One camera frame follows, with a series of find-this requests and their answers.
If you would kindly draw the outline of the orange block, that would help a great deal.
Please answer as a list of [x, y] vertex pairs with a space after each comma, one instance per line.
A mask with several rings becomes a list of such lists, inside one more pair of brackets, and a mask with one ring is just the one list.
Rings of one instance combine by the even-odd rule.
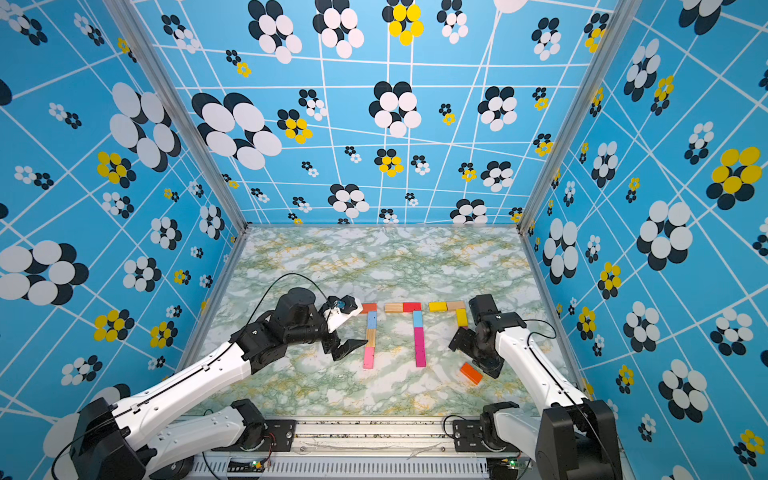
[[460, 374], [465, 377], [473, 385], [479, 385], [483, 379], [483, 374], [476, 370], [469, 363], [464, 363], [459, 370]]

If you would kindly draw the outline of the red block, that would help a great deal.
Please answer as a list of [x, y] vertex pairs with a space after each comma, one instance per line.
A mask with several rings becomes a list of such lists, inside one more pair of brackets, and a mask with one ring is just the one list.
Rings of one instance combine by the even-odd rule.
[[412, 313], [416, 311], [422, 310], [422, 305], [420, 302], [404, 302], [402, 304], [403, 312], [405, 313]]

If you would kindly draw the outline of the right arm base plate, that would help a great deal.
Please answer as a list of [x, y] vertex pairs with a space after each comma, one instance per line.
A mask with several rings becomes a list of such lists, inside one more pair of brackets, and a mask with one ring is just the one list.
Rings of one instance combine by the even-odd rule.
[[454, 449], [458, 453], [504, 453], [517, 455], [520, 451], [511, 444], [502, 447], [492, 446], [484, 437], [479, 420], [454, 418], [448, 431], [453, 438]]

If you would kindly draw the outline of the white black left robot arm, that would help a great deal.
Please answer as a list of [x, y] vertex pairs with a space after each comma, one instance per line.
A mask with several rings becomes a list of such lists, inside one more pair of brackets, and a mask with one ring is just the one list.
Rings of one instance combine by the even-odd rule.
[[72, 440], [62, 449], [77, 479], [147, 479], [205, 451], [235, 447], [276, 449], [277, 439], [250, 400], [191, 420], [181, 417], [213, 394], [282, 359], [289, 346], [319, 343], [339, 361], [366, 346], [343, 341], [338, 329], [363, 310], [351, 296], [329, 296], [295, 287], [277, 305], [249, 319], [228, 341], [161, 383], [116, 402], [103, 398], [78, 414]]

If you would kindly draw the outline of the magenta block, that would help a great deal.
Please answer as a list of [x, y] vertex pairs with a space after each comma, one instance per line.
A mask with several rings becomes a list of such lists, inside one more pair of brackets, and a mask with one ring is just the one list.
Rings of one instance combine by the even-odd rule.
[[423, 350], [425, 348], [425, 336], [422, 327], [414, 328], [414, 347], [416, 350]]
[[415, 366], [425, 368], [427, 366], [426, 352], [423, 345], [416, 345], [414, 348]]

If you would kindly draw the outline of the pink block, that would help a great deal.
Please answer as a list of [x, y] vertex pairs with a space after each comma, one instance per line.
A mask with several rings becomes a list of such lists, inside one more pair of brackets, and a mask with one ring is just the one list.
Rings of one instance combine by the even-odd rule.
[[366, 347], [364, 349], [363, 368], [365, 370], [372, 370], [374, 368], [374, 360], [375, 360], [375, 348]]

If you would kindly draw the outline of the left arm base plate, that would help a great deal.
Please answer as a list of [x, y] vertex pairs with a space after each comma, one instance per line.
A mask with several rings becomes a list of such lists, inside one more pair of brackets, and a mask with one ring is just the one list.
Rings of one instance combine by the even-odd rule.
[[267, 419], [260, 430], [247, 430], [234, 445], [217, 447], [215, 451], [289, 452], [296, 436], [294, 419]]

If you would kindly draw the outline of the yellow block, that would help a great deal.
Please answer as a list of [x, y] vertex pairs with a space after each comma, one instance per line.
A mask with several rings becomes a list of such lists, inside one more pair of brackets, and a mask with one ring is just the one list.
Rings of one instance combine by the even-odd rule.
[[449, 307], [446, 302], [430, 302], [429, 303], [430, 312], [447, 312], [448, 310], [449, 310]]
[[456, 314], [456, 320], [457, 325], [459, 328], [468, 328], [469, 322], [468, 322], [468, 316], [467, 311], [464, 308], [459, 308], [455, 311]]

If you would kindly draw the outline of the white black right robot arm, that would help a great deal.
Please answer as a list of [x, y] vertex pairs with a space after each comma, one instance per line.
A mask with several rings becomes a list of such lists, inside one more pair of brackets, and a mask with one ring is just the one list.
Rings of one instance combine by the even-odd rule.
[[516, 453], [543, 479], [620, 479], [623, 476], [613, 410], [573, 385], [545, 356], [528, 323], [501, 312], [489, 294], [469, 302], [473, 327], [461, 327], [449, 348], [467, 355], [490, 378], [511, 367], [533, 400], [535, 417], [514, 401], [484, 406], [476, 420], [457, 419], [459, 451]]

